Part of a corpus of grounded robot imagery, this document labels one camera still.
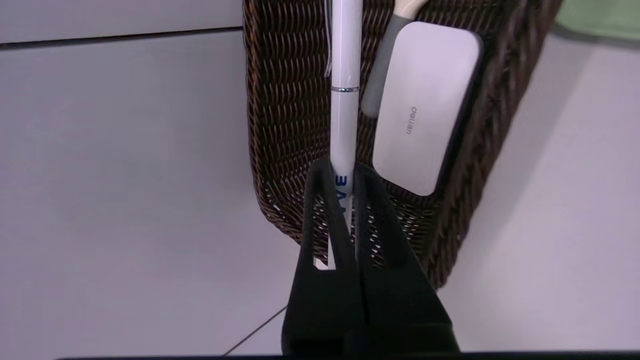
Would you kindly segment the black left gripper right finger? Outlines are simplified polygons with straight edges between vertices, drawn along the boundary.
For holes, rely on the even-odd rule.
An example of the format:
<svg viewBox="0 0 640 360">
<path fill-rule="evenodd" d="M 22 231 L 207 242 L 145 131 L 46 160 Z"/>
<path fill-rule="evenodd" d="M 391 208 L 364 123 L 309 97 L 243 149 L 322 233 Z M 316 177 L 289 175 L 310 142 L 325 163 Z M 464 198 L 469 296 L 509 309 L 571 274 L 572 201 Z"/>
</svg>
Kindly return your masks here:
<svg viewBox="0 0 640 360">
<path fill-rule="evenodd" d="M 380 356 L 455 354 L 452 321 L 412 250 L 380 176 L 354 171 L 355 258 L 365 323 L 352 350 Z"/>
</svg>

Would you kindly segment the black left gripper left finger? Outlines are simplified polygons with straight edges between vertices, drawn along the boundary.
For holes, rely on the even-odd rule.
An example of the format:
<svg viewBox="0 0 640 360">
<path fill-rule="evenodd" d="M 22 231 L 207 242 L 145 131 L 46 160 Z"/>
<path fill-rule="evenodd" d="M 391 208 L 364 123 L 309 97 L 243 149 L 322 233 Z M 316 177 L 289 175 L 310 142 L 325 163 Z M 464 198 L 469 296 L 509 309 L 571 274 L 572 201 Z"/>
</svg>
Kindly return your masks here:
<svg viewBox="0 0 640 360">
<path fill-rule="evenodd" d="M 310 167 L 304 192 L 301 249 L 281 331 L 285 356 L 346 356 L 365 324 L 358 266 L 328 159 Z M 314 265 L 314 204 L 322 196 L 335 269 Z"/>
</svg>

